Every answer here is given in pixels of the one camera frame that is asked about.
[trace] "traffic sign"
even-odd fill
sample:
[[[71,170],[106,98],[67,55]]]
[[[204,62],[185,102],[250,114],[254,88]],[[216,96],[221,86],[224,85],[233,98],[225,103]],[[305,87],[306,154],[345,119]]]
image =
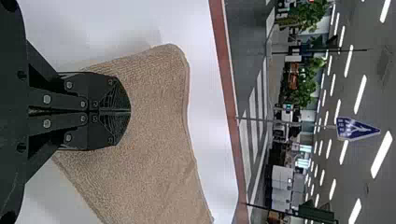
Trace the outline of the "traffic sign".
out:
[[[341,141],[357,141],[381,134],[381,130],[350,118],[337,118],[337,136]]]

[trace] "road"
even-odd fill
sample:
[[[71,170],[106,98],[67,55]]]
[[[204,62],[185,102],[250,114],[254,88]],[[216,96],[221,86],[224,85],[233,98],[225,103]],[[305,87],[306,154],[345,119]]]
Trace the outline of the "road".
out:
[[[313,161],[318,164],[318,175],[309,173],[315,185],[312,198],[314,201],[319,195],[318,205],[331,202],[332,210],[340,223],[348,223],[352,209],[359,199],[361,211],[356,223],[393,223],[394,202],[396,201],[395,184],[396,154],[393,153],[395,144],[390,145],[389,152],[379,168],[377,176],[373,178],[373,166],[378,149],[386,132],[396,135],[396,77],[393,76],[394,50],[396,50],[396,1],[390,3],[389,13],[385,23],[380,19],[385,0],[347,0],[338,1],[336,13],[340,13],[337,33],[341,34],[345,26],[343,48],[372,49],[369,52],[356,52],[351,58],[349,71],[345,77],[348,53],[333,53],[332,67],[329,76],[324,79],[324,90],[327,97],[324,106],[320,106],[317,116],[324,119],[329,111],[329,124],[333,124],[338,100],[341,101],[339,116],[350,117],[371,124],[382,130],[378,136],[349,142],[345,159],[340,165],[340,156],[343,142],[338,141],[334,130],[321,130],[315,135],[315,141],[323,141],[323,153],[316,153]],[[334,25],[331,27],[331,36],[334,34]],[[332,76],[336,74],[333,95]],[[365,89],[362,92],[361,104],[355,113],[355,104],[363,76],[366,76]],[[332,139],[329,158],[326,159],[329,140]],[[325,170],[323,185],[320,187],[320,174]],[[332,200],[330,191],[332,182],[336,179],[336,187]]]

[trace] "black metal mount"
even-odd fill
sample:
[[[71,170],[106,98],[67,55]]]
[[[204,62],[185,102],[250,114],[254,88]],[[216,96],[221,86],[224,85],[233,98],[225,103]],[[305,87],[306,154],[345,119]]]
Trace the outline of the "black metal mount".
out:
[[[0,224],[10,224],[25,184],[57,150],[115,146],[131,105],[116,77],[57,73],[26,40],[15,0],[0,0],[0,29]]]

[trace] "red trim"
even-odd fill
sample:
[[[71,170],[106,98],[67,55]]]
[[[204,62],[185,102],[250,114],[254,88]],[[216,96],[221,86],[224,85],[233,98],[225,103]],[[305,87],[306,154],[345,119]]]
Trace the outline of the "red trim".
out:
[[[239,132],[237,127],[236,105],[233,92],[233,78],[231,73],[230,56],[228,54],[227,35],[224,24],[224,12],[221,0],[209,0],[210,14],[212,16],[213,31],[215,34],[216,49],[219,60],[221,85],[223,88],[224,103],[226,107],[228,127],[230,131],[231,145],[233,150],[233,163],[235,166],[236,181],[238,185],[238,205],[236,206],[236,223],[248,222],[247,189],[245,183],[244,163],[242,149],[240,147]]]

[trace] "beige fabric cover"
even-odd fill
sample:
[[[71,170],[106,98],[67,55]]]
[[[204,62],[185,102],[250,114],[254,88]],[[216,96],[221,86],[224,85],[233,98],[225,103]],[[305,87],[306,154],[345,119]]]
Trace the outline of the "beige fabric cover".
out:
[[[182,51],[164,45],[84,70],[118,77],[133,106],[116,147],[52,157],[90,208],[105,224],[212,223],[187,127]]]

